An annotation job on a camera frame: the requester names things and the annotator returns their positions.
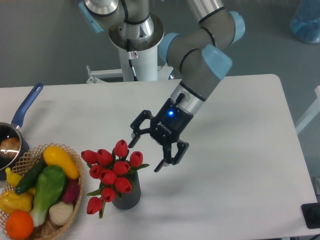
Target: light blue joint cap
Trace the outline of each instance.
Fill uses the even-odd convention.
[[[86,9],[86,6],[83,2],[79,3],[79,9],[82,15],[84,16],[85,21],[89,24],[91,29],[97,34],[103,32],[104,30],[99,26],[96,20],[91,16],[91,14]]]
[[[238,41],[242,36],[245,34],[246,31],[246,25],[245,21],[242,18],[242,16],[239,15],[236,11],[230,11],[229,12],[231,16],[233,17],[234,24],[235,24],[235,33],[234,33],[234,39],[231,44]]]
[[[172,42],[172,40],[176,36],[180,36],[180,34],[175,33],[175,32],[171,32],[171,33],[165,35],[163,37],[162,41],[159,44],[159,55],[160,55],[160,58],[163,61],[165,61],[166,63],[168,63],[168,61],[167,61],[167,53],[168,53],[168,49],[169,49],[170,43]]]
[[[232,66],[232,60],[213,45],[207,45],[201,51],[202,57],[210,70],[222,80]]]

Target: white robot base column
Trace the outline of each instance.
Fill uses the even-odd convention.
[[[129,64],[129,53],[118,47],[120,64],[124,82],[134,81],[133,70]],[[135,51],[136,58],[132,58],[132,66],[139,81],[156,81],[158,79],[158,45],[147,50]]]

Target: blue container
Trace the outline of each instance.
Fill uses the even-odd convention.
[[[291,21],[293,35],[307,43],[320,43],[320,0],[301,0]]]

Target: garlic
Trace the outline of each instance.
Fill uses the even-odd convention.
[[[71,218],[74,212],[74,205],[72,203],[58,202],[49,209],[49,215],[51,221],[55,225],[65,225]]]

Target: yellow pepper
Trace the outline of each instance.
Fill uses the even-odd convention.
[[[10,190],[0,195],[0,209],[9,215],[17,210],[30,212],[32,202],[33,197],[28,193],[16,194],[14,190]]]
[[[58,146],[48,146],[43,151],[43,158],[48,166],[58,165],[61,167],[69,179],[76,180],[79,177],[80,173],[76,163],[64,149]]]
[[[6,180],[7,182],[13,186],[14,188],[17,186],[17,184],[20,182],[20,180],[22,179],[22,176],[20,176],[19,174],[16,174],[14,172],[11,171],[10,167],[7,167],[5,169],[5,173],[6,173]],[[33,186],[32,188],[30,188],[27,191],[29,194],[31,194],[32,196],[35,195],[36,193],[36,188]]]

